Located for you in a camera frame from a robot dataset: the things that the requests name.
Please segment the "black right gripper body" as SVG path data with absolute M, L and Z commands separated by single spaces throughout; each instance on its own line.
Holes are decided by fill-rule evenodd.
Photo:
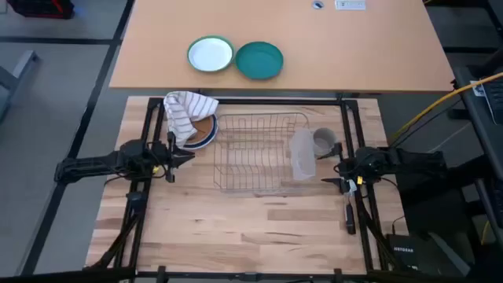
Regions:
M 340 161 L 340 177 L 356 181 L 357 177 L 362 174 L 362 167 L 368 155 L 369 148 L 362 147 L 356 150 L 353 157 L 342 159 Z

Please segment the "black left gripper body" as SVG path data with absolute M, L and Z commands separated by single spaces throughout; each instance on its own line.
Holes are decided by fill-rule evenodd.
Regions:
M 167 144 L 163 143 L 160 139 L 150 142 L 150 152 L 156 161 L 156 165 L 163 168 L 163 176 L 169 183 L 175 182 L 174 176 L 174 148 L 175 136 L 173 132 L 167 133 Z

